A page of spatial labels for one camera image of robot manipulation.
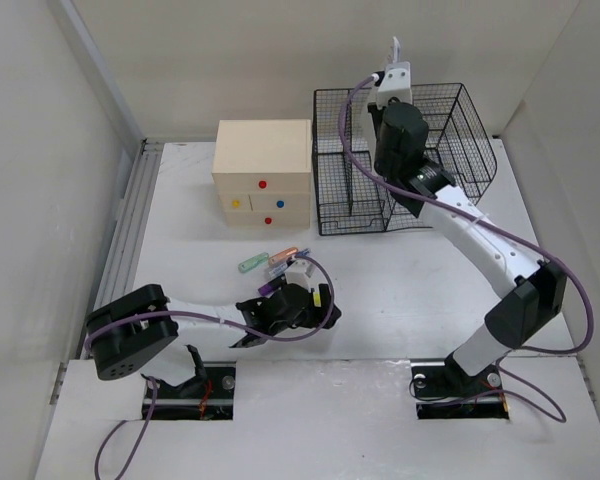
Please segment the blue correction pen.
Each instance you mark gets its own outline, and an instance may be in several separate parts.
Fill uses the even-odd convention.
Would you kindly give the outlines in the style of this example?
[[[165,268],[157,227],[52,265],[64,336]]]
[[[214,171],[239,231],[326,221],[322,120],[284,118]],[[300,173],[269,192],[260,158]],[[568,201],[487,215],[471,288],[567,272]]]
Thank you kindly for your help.
[[[284,258],[280,257],[279,259],[272,259],[269,262],[269,266],[265,269],[265,278],[273,280],[281,276],[295,262],[297,255],[309,256],[310,254],[311,250],[306,248],[299,252],[287,255]]]

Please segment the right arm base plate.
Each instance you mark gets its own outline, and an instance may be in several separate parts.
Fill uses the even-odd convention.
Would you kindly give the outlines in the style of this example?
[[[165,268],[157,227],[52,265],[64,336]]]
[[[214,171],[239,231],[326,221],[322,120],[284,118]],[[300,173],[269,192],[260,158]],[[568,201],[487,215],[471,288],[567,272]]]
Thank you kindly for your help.
[[[444,359],[416,359],[410,362],[410,372],[409,393],[419,420],[509,419],[494,364],[468,377]]]

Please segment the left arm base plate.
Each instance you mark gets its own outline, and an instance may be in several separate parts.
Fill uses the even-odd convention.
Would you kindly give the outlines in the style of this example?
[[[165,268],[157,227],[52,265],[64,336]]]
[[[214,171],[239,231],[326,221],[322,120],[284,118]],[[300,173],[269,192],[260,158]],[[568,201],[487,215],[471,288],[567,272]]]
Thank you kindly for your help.
[[[236,364],[212,362],[205,366],[207,379],[179,392],[159,380],[152,420],[228,421],[233,419]]]

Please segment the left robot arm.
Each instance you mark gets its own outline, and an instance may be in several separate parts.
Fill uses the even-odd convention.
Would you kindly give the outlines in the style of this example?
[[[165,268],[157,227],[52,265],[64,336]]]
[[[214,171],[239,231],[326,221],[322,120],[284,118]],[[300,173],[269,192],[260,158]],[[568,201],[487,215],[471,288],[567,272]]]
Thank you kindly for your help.
[[[148,284],[87,316],[85,348],[103,381],[139,373],[189,397],[203,387],[205,361],[230,361],[268,342],[298,342],[332,328],[341,315],[325,283],[282,282],[225,306],[171,300],[160,285]]]

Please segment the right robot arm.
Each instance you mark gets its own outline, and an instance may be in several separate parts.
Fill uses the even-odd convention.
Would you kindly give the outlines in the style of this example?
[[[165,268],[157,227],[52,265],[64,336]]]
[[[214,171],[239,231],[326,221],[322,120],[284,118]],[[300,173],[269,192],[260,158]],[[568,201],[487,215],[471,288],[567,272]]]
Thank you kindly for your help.
[[[522,347],[562,308],[566,274],[552,261],[467,220],[481,212],[454,176],[426,154],[429,126],[412,104],[369,104],[375,134],[374,170],[393,199],[451,242],[488,280],[499,302],[484,323],[450,353],[434,380],[450,397],[476,393],[483,373]]]

